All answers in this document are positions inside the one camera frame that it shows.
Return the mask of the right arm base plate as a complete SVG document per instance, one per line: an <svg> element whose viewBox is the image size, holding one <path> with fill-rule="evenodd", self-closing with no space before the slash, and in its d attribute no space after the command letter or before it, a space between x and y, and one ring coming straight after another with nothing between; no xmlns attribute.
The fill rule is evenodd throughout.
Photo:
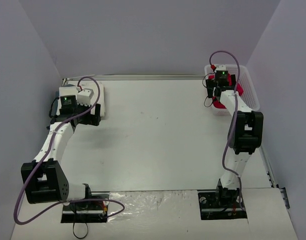
<svg viewBox="0 0 306 240"><path fill-rule="evenodd" d="M219 198L214 190L198 191L200 218L203 221L247 219L238 194Z"/></svg>

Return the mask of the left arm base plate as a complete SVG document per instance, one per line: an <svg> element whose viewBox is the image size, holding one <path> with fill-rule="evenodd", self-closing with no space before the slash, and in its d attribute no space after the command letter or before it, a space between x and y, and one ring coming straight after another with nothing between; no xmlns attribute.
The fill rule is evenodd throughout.
<svg viewBox="0 0 306 240"><path fill-rule="evenodd" d="M89 201L64 205L61 223L105 223L107 222L108 202Z"/></svg>

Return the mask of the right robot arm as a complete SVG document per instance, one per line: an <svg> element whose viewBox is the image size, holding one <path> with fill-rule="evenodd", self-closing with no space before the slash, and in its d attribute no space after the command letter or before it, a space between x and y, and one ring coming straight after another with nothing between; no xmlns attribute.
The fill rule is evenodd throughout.
<svg viewBox="0 0 306 240"><path fill-rule="evenodd" d="M208 97L221 103L232 121L222 157L224 173L220 177L214 199L225 207L241 194L241 176L251 155L261 146L264 116L247 106L237 91L235 75L216 70L206 79Z"/></svg>

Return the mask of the red t-shirt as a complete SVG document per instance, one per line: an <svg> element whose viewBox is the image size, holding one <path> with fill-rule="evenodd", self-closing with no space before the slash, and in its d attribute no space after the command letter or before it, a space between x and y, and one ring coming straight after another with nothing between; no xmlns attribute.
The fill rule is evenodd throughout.
<svg viewBox="0 0 306 240"><path fill-rule="evenodd" d="M241 88L241 86L237 83L236 81L236 85L235 85L235 89L234 90L226 90L223 91L221 93L220 98L208 98L211 100L211 106L213 105L214 107L217 108L223 108L226 109L225 104L226 104L226 99L228 99L229 97L234 98L234 96L238 95L241 96L243 94L243 89Z"/></svg>

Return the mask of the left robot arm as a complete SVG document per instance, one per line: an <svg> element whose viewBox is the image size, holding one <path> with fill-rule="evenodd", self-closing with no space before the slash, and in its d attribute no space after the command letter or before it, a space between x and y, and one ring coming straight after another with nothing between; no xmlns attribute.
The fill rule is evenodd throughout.
<svg viewBox="0 0 306 240"><path fill-rule="evenodd" d="M82 209L88 209L93 205L94 198L88 184L69 183L60 161L78 124L99 125L101 105L79 104L74 95L59 99L59 114L51 120L49 134L40 153L21 167L26 198L30 204L75 200Z"/></svg>

